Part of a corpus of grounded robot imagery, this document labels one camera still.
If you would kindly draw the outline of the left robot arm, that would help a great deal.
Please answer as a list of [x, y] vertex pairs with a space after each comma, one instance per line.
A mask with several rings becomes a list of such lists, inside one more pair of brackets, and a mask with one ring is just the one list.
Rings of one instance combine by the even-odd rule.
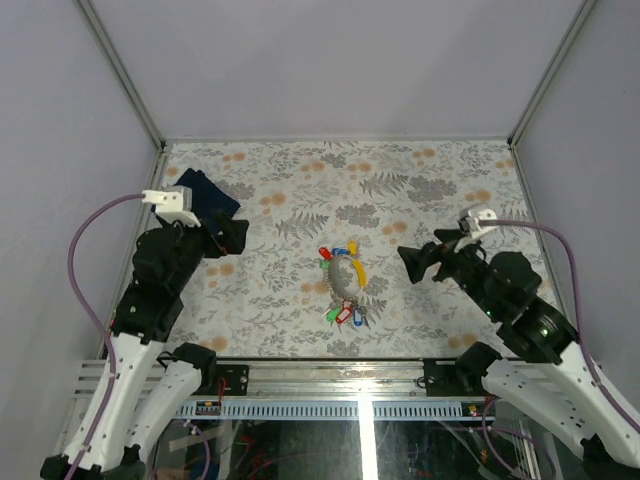
[[178, 407], [219, 385], [216, 354], [184, 343], [167, 358], [148, 397], [144, 384], [184, 305], [181, 294], [205, 259], [241, 254], [249, 222], [223, 211], [190, 225], [163, 221], [144, 232], [133, 277], [115, 312], [108, 360], [85, 417], [64, 451], [45, 459], [43, 479], [141, 479], [145, 463]]

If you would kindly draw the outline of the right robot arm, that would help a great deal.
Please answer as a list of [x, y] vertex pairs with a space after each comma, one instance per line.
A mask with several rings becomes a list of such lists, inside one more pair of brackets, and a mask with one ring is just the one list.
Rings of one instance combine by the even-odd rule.
[[436, 282], [452, 280], [498, 326], [504, 346], [536, 366], [556, 389], [530, 381], [489, 345], [474, 343], [456, 362], [456, 382], [467, 394], [483, 390], [539, 423], [581, 460], [592, 479], [639, 476], [639, 415], [583, 356], [576, 328], [537, 294], [540, 276], [519, 252], [486, 256], [480, 242], [439, 230], [420, 248], [400, 246], [411, 283], [438, 268]]

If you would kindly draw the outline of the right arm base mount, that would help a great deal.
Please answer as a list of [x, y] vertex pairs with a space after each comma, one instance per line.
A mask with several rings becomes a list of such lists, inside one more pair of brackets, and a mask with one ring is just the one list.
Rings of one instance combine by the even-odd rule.
[[465, 395], [455, 364], [433, 359], [422, 360], [422, 374], [414, 381], [427, 397], [444, 398]]

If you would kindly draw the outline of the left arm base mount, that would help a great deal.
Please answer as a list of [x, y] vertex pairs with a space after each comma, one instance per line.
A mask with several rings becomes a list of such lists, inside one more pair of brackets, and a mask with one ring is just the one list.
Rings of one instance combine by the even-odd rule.
[[249, 373], [246, 364], [218, 364], [205, 371], [196, 395], [246, 396]]

